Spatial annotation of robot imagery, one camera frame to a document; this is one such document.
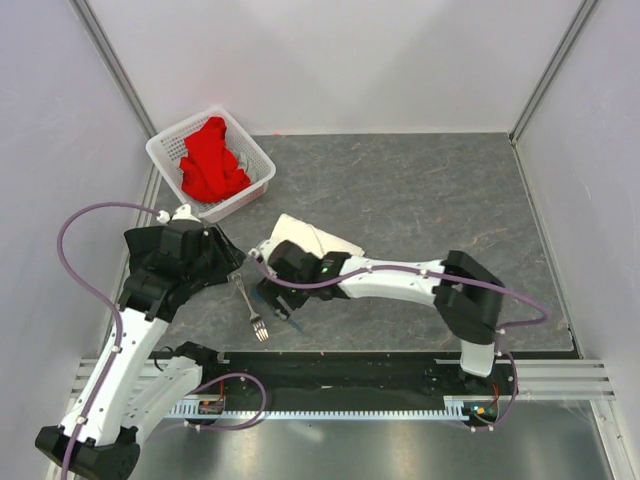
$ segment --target metal corner post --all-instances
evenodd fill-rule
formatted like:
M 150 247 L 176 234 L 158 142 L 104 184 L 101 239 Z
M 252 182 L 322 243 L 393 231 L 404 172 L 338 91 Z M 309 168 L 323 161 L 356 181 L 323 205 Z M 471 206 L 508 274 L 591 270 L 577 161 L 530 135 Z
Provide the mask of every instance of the metal corner post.
M 592 13 L 595 11 L 595 7 L 599 2 L 600 0 L 582 0 L 582 3 L 578 7 L 578 10 L 571 19 L 571 23 L 562 36 L 560 43 L 556 47 L 555 52 L 553 52 L 551 60 L 549 60 L 549 63 L 542 73 L 540 80 L 538 80 L 533 93 L 529 97 L 524 110 L 516 121 L 513 130 L 509 133 L 509 139 L 511 140 L 511 143 L 515 144 L 520 139 L 520 137 L 522 137 L 522 134 L 527 127 L 529 120 L 531 120 L 531 117 L 542 102 L 542 99 L 547 93 L 549 86 L 562 68 L 562 65 L 566 61 L 569 52 L 575 45 L 577 38 L 580 36 L 580 33 L 584 29 L 584 26 L 591 17 Z

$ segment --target black wire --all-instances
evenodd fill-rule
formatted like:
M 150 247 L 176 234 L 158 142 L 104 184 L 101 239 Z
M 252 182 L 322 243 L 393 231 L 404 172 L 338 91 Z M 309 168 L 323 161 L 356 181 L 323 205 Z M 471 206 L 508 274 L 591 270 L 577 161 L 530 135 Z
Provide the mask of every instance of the black wire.
M 165 345 L 160 350 L 158 350 L 158 352 L 161 352 L 165 348 L 169 350 L 173 355 L 175 355 L 176 351 L 173 348 L 171 348 L 169 345 Z M 158 357 L 153 358 L 153 364 L 156 366 L 158 370 L 160 370 L 161 372 L 164 372 L 164 368 L 160 368 L 160 365 L 158 365 Z

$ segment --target fork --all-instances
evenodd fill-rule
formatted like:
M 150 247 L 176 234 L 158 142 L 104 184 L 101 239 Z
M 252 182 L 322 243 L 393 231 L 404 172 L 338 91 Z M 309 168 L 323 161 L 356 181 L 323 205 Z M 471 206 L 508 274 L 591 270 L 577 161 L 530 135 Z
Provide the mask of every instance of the fork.
M 242 276 L 239 273 L 234 273 L 230 276 L 230 278 L 231 280 L 236 282 L 238 290 L 240 290 L 240 293 L 242 293 L 244 301 L 247 303 L 247 307 L 249 307 L 249 322 L 251 323 L 251 326 L 253 326 L 253 331 L 255 332 L 256 337 L 258 337 L 258 340 L 260 340 L 261 342 L 264 342 L 267 338 L 269 338 L 267 326 L 260 317 L 260 314 L 256 313 L 256 311 L 253 309 L 253 306 L 251 305 L 249 297 L 247 296 L 247 291 L 244 288 L 244 283 L 242 283 Z

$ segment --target basket rim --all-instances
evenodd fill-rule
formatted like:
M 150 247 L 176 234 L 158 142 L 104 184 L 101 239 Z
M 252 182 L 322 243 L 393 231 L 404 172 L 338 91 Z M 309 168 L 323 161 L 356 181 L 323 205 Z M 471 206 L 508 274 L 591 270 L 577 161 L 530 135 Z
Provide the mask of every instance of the basket rim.
M 149 157 L 151 157 L 151 160 L 153 161 L 155 167 L 160 171 L 160 174 L 162 175 L 162 177 L 164 178 L 164 180 L 167 182 L 167 184 L 169 185 L 169 187 L 171 188 L 171 190 L 173 191 L 173 193 L 178 197 L 178 199 L 184 203 L 194 203 L 195 205 L 198 205 L 200 207 L 202 207 L 203 205 L 206 205 L 204 203 L 198 202 L 197 200 L 195 200 L 194 198 L 191 198 L 189 195 L 187 195 L 186 193 L 184 193 L 179 185 L 174 185 L 173 182 L 170 182 L 167 180 L 168 177 L 168 172 L 165 168 L 165 164 L 161 163 L 160 159 L 157 157 L 157 152 L 156 149 L 157 148 L 161 148 L 162 150 L 164 150 L 164 147 L 162 145 L 162 140 L 164 140 L 167 137 L 170 137 L 172 135 L 175 135 L 175 133 L 181 129 L 183 129 L 185 126 L 192 124 L 195 121 L 198 121 L 204 117 L 210 118 L 210 117 L 214 117 L 214 116 L 219 116 L 224 118 L 225 122 L 230 123 L 239 133 L 240 135 L 247 141 L 247 143 L 249 144 L 249 146 L 256 151 L 256 153 L 258 153 L 258 155 L 260 155 L 260 157 L 265 161 L 265 163 L 267 164 L 267 167 L 269 169 L 269 173 L 264 177 L 261 178 L 260 180 L 258 180 L 257 182 L 249 185 L 249 187 L 245 188 L 244 190 L 236 193 L 235 195 L 233 195 L 232 197 L 226 199 L 226 200 L 222 200 L 221 202 L 217 203 L 215 206 L 209 208 L 208 210 L 204 210 L 204 211 L 200 211 L 198 212 L 198 217 L 199 218 L 205 218 L 208 215 L 211 215 L 213 213 L 216 213 L 234 203 L 236 203 L 237 201 L 239 201 L 240 199 L 250 195 L 251 193 L 255 192 L 256 190 L 258 190 L 259 188 L 262 188 L 266 183 L 268 183 L 276 174 L 276 166 L 273 163 L 273 161 L 269 158 L 269 156 L 265 153 L 265 151 L 256 143 L 256 141 L 251 137 L 251 135 L 249 135 L 249 133 L 242 128 L 242 126 L 237 122 L 237 120 L 235 118 L 233 118 L 233 116 L 227 111 L 225 110 L 222 106 L 220 105 L 214 105 L 202 112 L 196 113 L 194 115 L 191 115 L 190 117 L 174 124 L 171 125 L 170 127 L 165 128 L 164 130 L 162 130 L 161 132 L 157 133 L 156 135 L 154 135 L 153 137 L 151 137 L 149 140 L 147 140 L 147 143 L 145 144 L 145 150 L 147 151 L 147 154 L 149 155 Z

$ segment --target gray marbled floor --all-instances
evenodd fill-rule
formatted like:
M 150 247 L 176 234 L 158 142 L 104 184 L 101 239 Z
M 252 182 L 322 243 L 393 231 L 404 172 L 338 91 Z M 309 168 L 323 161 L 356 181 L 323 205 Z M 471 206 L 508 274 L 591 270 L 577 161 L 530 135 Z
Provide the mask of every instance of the gray marbled floor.
M 224 219 L 248 251 L 270 236 L 281 213 L 398 261 L 473 255 L 509 287 L 553 310 L 543 326 L 513 329 L 508 348 L 571 349 L 518 169 L 503 134 L 331 135 L 257 139 L 278 168 L 269 191 Z M 166 184 L 157 207 L 174 208 Z M 259 280 L 251 264 L 245 285 Z M 159 345 L 192 340 L 222 350 L 456 350 L 435 310 L 385 299 L 311 300 L 295 315 L 301 334 L 254 301 L 269 330 L 258 342 L 240 293 L 205 290 L 183 306 Z M 535 311 L 506 300 L 503 318 Z

